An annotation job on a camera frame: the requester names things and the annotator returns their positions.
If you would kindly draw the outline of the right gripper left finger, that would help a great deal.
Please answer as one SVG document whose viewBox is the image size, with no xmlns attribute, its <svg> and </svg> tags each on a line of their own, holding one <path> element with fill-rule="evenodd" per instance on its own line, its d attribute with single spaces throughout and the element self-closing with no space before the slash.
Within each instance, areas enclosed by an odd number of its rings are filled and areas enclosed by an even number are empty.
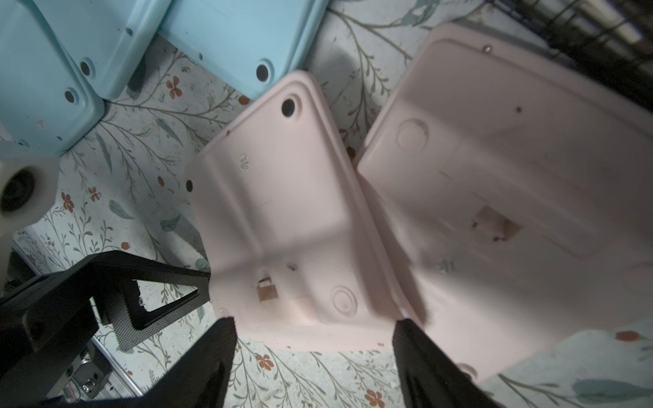
<svg viewBox="0 0 653 408">
<path fill-rule="evenodd" d="M 222 407 L 237 333 L 231 317 L 216 321 L 141 397 L 76 403 L 77 407 Z"/>
</svg>

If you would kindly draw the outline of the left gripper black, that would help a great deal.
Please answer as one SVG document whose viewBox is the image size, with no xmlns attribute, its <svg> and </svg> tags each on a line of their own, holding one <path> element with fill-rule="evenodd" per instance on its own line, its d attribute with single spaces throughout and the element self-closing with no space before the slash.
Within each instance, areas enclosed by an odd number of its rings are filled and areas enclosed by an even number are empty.
<svg viewBox="0 0 653 408">
<path fill-rule="evenodd" d="M 129 351 L 208 301 L 209 273 L 120 251 L 27 282 L 1 302 L 1 391 L 48 393 L 98 330 Z"/>
</svg>

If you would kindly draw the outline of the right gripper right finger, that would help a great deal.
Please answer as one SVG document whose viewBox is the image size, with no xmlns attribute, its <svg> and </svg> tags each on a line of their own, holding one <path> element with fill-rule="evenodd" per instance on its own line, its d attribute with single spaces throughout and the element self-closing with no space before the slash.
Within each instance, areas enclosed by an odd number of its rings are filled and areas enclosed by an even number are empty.
<svg viewBox="0 0 653 408">
<path fill-rule="evenodd" d="M 392 344 L 407 407 L 498 406 L 412 320 L 396 322 Z"/>
</svg>

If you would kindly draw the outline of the pink calculator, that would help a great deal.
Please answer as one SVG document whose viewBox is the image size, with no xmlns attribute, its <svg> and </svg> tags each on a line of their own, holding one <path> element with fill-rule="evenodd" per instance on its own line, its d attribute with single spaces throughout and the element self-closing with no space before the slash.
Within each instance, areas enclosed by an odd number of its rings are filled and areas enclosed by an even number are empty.
<svg viewBox="0 0 653 408">
<path fill-rule="evenodd" d="M 186 169 L 214 314 L 292 351 L 388 350 L 416 313 L 316 79 L 294 71 Z"/>
<path fill-rule="evenodd" d="M 532 49 L 435 27 L 355 168 L 423 329 L 477 381 L 652 314 L 652 115 Z"/>
</svg>

